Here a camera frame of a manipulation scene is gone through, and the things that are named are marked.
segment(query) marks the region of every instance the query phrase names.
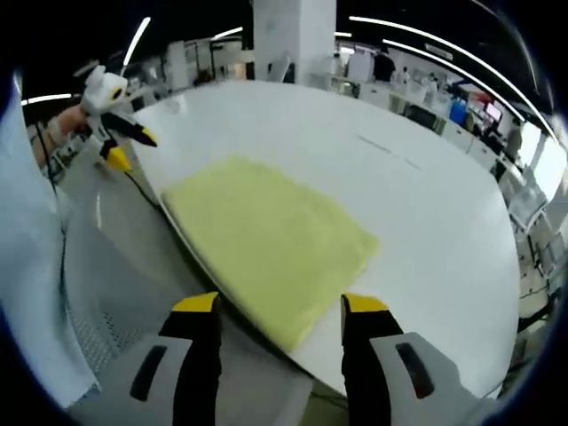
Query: white fabric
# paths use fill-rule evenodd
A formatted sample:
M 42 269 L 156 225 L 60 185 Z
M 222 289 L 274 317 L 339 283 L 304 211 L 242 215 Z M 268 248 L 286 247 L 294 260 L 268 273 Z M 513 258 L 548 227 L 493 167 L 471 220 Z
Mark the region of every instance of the white fabric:
M 16 90 L 0 120 L 0 199 L 2 309 L 29 368 L 51 397 L 67 407 L 95 378 L 61 294 L 64 217 L 37 167 Z

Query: white cabinet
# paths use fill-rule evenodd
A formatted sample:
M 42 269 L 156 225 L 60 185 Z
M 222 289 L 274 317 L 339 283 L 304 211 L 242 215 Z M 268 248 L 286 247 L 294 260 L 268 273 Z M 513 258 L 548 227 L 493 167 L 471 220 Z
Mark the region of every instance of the white cabinet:
M 477 138 L 473 138 L 468 155 L 486 170 L 491 170 L 497 162 L 497 155 Z
M 446 125 L 442 130 L 442 138 L 452 145 L 457 146 L 466 154 L 471 149 L 471 144 L 474 139 L 471 133 L 449 120 L 446 121 Z
M 389 109 L 391 106 L 391 89 L 382 84 L 363 83 L 360 87 L 359 99 L 376 107 Z

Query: computer monitor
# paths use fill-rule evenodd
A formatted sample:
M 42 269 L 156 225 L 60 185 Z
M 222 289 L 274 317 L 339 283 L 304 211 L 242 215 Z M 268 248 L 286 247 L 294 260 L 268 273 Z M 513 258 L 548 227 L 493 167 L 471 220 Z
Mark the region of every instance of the computer monitor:
M 487 115 L 489 115 L 491 118 L 493 118 L 496 122 L 499 122 L 499 120 L 503 116 L 503 112 L 494 104 L 487 104 L 485 106 L 485 112 L 487 113 Z

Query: desk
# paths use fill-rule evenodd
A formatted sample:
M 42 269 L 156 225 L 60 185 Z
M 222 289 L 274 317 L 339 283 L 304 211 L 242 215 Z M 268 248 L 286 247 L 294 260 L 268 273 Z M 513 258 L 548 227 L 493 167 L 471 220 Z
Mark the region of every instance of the desk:
M 282 169 L 381 240 L 351 292 L 380 297 L 474 395 L 504 377 L 519 298 L 509 215 L 493 176 L 440 136 L 356 99 L 264 82 L 202 87 L 136 116 L 159 141 L 133 144 L 155 193 L 230 154 Z M 288 355 L 344 394 L 340 317 L 338 297 Z

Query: robotic hand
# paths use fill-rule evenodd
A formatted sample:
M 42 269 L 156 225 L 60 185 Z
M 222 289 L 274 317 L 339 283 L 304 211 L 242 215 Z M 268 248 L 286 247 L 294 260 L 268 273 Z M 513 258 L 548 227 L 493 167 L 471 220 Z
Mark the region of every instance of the robotic hand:
M 87 124 L 91 130 L 89 143 L 97 148 L 99 155 L 109 165 L 122 171 L 131 170 L 131 166 L 110 130 L 143 145 L 157 146 L 155 137 L 147 128 L 118 111 L 127 85 L 126 78 L 107 73 L 106 68 L 99 65 L 87 77 L 81 100 L 81 108 L 87 114 Z

